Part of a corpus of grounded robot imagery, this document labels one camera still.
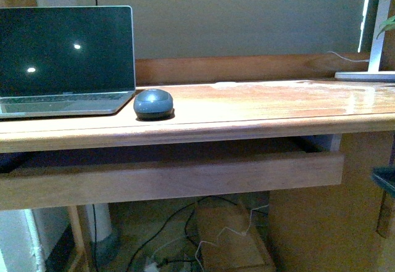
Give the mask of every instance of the wooden shelf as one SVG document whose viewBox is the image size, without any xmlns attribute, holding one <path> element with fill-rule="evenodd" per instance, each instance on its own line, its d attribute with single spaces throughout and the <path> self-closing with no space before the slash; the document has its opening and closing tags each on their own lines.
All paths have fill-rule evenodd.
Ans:
<svg viewBox="0 0 395 272">
<path fill-rule="evenodd" d="M 175 117 L 117 115 L 0 122 L 0 152 L 137 146 L 393 130 L 395 87 L 325 80 L 161 86 Z"/>
</svg>

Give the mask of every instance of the laptop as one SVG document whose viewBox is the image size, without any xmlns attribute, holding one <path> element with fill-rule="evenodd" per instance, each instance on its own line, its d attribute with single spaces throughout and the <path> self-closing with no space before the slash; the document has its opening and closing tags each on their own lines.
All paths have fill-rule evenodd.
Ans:
<svg viewBox="0 0 395 272">
<path fill-rule="evenodd" d="M 0 9 L 0 119 L 113 114 L 135 89 L 131 7 Z"/>
</svg>

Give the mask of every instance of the black laptop screen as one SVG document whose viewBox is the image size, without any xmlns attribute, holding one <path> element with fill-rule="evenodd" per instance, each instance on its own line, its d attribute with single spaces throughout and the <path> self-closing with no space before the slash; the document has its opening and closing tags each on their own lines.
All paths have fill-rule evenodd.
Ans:
<svg viewBox="0 0 395 272">
<path fill-rule="evenodd" d="M 130 7 L 0 9 L 0 96 L 134 89 Z"/>
</svg>

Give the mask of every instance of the wireless mouse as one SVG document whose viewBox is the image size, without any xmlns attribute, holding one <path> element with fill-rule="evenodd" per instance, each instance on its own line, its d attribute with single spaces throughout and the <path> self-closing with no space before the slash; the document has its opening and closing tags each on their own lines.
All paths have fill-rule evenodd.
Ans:
<svg viewBox="0 0 395 272">
<path fill-rule="evenodd" d="M 173 97 L 160 89 L 147 89 L 139 93 L 133 108 L 140 120 L 163 120 L 173 115 Z"/>
</svg>

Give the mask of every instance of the wooden drawer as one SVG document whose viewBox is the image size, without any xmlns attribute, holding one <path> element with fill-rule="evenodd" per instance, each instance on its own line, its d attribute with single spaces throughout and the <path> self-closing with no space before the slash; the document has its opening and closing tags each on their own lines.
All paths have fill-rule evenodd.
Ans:
<svg viewBox="0 0 395 272">
<path fill-rule="evenodd" d="M 0 175 L 0 209 L 332 185 L 343 161 L 286 138 L 40 152 Z"/>
</svg>

